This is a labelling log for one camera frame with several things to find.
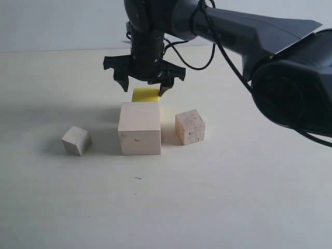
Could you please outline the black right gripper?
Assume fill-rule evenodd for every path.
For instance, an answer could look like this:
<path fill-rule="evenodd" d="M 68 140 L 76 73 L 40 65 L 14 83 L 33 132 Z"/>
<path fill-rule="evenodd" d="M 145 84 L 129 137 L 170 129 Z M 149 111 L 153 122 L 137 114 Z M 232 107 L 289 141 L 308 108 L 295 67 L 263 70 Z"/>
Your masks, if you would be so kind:
<path fill-rule="evenodd" d="M 159 96 L 173 88 L 175 78 L 185 79 L 185 68 L 163 59 L 164 32 L 150 30 L 142 33 L 131 28 L 127 33 L 130 35 L 130 54 L 105 56 L 103 61 L 105 70 L 114 70 L 114 81 L 124 92 L 128 92 L 129 76 L 150 84 L 160 83 Z"/>

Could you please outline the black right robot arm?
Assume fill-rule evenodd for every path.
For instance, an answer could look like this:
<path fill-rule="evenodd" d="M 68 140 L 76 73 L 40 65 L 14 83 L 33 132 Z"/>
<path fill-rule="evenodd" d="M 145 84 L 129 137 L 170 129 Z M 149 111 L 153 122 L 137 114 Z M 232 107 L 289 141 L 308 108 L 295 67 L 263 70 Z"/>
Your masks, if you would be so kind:
<path fill-rule="evenodd" d="M 331 136 L 331 30 L 313 20 L 283 19 L 208 7 L 204 1 L 125 1 L 131 52 L 105 57 L 124 90 L 133 77 L 160 94 L 186 70 L 163 59 L 164 36 L 202 37 L 242 58 L 257 108 L 291 129 Z"/>

